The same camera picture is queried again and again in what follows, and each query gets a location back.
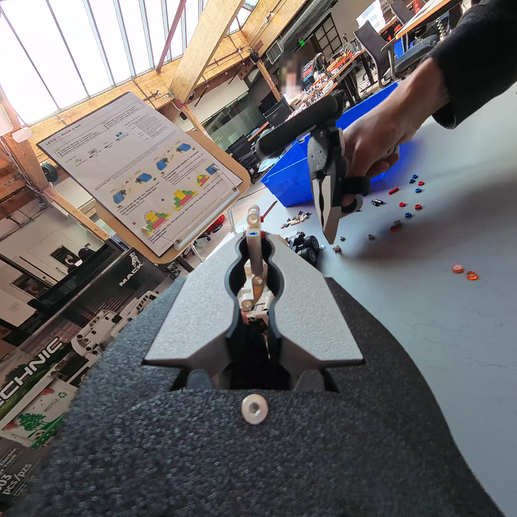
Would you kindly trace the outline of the tan lego beam piece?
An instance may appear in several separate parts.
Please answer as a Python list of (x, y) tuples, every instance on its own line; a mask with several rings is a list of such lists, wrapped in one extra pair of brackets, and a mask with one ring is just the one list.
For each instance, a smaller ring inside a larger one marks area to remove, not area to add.
[(245, 232), (249, 259), (244, 263), (245, 282), (237, 296), (246, 323), (268, 322), (268, 307), (273, 299), (267, 288), (267, 265), (262, 252), (262, 216), (260, 208), (252, 205), (247, 213)]

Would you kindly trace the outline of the black office chair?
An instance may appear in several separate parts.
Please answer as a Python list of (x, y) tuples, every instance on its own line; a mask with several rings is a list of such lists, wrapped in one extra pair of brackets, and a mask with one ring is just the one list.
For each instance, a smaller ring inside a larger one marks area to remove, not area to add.
[(248, 171), (251, 184), (255, 184), (255, 180), (259, 176), (261, 160), (254, 151), (254, 145), (247, 137), (242, 135), (227, 148), (226, 153)]
[(394, 52), (396, 40), (386, 42), (373, 28), (369, 20), (366, 20), (359, 29), (354, 31), (354, 35), (371, 56), (377, 70), (379, 87), (385, 88), (396, 81), (396, 55)]
[(285, 99), (281, 99), (271, 109), (264, 113), (264, 117), (271, 128), (276, 128), (284, 123), (293, 113)]

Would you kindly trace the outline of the cluster of tan black pins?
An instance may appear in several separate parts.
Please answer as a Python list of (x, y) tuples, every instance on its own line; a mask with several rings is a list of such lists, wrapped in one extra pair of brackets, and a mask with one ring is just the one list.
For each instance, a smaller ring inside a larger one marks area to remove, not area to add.
[(309, 211), (304, 212), (303, 210), (300, 210), (294, 216), (287, 218), (287, 220), (281, 224), (280, 228), (285, 229), (285, 228), (300, 224), (300, 223), (306, 221), (310, 216), (311, 216), (311, 213)]

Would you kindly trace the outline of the wooden desk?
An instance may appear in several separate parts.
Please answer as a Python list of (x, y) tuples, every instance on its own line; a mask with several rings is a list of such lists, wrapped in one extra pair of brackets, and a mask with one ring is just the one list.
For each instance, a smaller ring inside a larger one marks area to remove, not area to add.
[(349, 44), (338, 54), (318, 79), (314, 78), (312, 62), (303, 68), (303, 93), (298, 106), (308, 106), (330, 93), (340, 90), (345, 101), (354, 107), (366, 100), (377, 77), (373, 75), (375, 65), (366, 49), (354, 51)]

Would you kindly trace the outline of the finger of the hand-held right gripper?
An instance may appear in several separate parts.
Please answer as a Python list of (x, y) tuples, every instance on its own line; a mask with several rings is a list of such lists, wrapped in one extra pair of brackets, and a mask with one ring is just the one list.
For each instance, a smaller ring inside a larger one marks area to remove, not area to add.
[(330, 190), (322, 190), (321, 195), (321, 224), (323, 234), (329, 244), (333, 244), (341, 218), (342, 196), (334, 196)]
[(322, 232), (327, 237), (327, 220), (328, 220), (328, 178), (312, 179), (313, 198), (317, 216), (320, 219)]

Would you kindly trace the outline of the scattered red blue lego studs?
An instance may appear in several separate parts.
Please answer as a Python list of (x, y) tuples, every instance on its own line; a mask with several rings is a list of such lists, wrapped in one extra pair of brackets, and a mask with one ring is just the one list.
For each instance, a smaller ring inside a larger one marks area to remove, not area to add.
[(418, 196), (423, 192), (424, 185), (425, 181), (419, 174), (412, 174), (406, 183), (396, 185), (388, 190), (388, 204), (392, 205), (393, 209), (397, 208), (389, 226), (392, 233), (397, 233), (403, 229), (404, 221), (406, 219), (411, 219), (414, 211), (422, 209), (420, 203), (413, 201), (413, 197)]

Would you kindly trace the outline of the person's right hand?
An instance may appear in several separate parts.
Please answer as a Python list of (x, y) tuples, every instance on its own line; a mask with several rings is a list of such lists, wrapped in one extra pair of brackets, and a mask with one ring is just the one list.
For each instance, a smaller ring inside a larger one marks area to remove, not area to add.
[(373, 177), (391, 168), (398, 154), (388, 154), (411, 139), (422, 124), (449, 101), (443, 73), (425, 60), (378, 106), (344, 132), (350, 177)]

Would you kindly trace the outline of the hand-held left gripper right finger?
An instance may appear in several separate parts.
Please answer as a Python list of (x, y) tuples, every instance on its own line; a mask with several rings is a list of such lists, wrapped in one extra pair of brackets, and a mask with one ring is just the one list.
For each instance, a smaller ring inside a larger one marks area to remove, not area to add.
[(360, 365), (363, 354), (325, 277), (296, 255), (283, 238), (265, 234), (271, 388), (292, 389), (307, 371)]

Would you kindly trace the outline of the blue plastic bin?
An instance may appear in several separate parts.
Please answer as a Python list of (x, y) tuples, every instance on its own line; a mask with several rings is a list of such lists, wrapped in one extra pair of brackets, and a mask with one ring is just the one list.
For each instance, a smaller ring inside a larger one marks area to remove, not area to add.
[[(346, 129), (365, 113), (378, 106), (397, 86), (398, 83), (393, 83), (358, 105), (348, 109), (338, 119), (336, 126), (343, 130)], [(284, 207), (313, 200), (307, 162), (308, 141), (309, 136), (307, 135), (303, 142), (294, 142), (289, 150), (261, 179), (265, 187), (269, 189)]]

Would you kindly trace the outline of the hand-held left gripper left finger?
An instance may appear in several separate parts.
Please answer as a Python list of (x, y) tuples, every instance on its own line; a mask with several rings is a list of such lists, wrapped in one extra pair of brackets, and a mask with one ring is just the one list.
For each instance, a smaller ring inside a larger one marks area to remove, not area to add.
[(144, 365), (206, 374), (216, 390), (229, 390), (232, 372), (246, 349), (247, 325), (236, 294), (243, 286), (242, 249), (246, 238), (236, 234), (180, 288), (146, 356)]

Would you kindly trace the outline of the lego set box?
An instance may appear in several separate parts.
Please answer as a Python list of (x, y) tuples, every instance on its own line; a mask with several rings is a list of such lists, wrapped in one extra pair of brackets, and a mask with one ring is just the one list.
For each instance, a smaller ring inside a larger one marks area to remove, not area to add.
[(105, 244), (30, 302), (36, 312), (1, 360), (1, 512), (42, 464), (88, 372), (166, 278), (137, 250)]

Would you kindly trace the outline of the person's right forearm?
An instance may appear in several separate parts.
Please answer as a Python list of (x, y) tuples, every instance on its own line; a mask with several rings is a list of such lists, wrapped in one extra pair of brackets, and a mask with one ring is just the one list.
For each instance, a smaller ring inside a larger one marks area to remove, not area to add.
[(473, 6), (429, 56), (449, 92), (433, 118), (453, 129), (516, 83), (516, 1)]

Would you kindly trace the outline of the white green lego truck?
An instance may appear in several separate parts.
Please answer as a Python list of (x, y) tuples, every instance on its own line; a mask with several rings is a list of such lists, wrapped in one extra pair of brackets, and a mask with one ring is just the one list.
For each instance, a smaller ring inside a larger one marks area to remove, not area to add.
[(313, 267), (317, 266), (320, 243), (315, 236), (307, 235), (305, 232), (298, 230), (284, 237), (284, 240), (294, 253)]

